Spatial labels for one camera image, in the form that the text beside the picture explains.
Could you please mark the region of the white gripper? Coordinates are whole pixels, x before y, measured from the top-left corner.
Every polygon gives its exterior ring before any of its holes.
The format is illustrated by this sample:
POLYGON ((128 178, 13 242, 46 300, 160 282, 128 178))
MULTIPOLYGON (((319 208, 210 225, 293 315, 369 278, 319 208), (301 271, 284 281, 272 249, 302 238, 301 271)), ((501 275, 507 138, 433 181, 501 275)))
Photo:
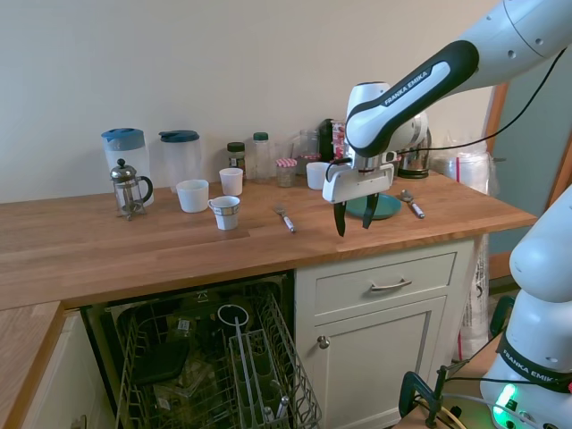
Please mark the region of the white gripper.
POLYGON ((383 164, 371 172, 360 172, 348 164, 335 164, 327 169, 322 196, 326 202, 334 204, 334 221, 341 237, 346 231, 346 201, 367 196, 362 226, 368 229, 374 219, 379 199, 378 193, 391 187, 393 174, 393 164, 383 164))

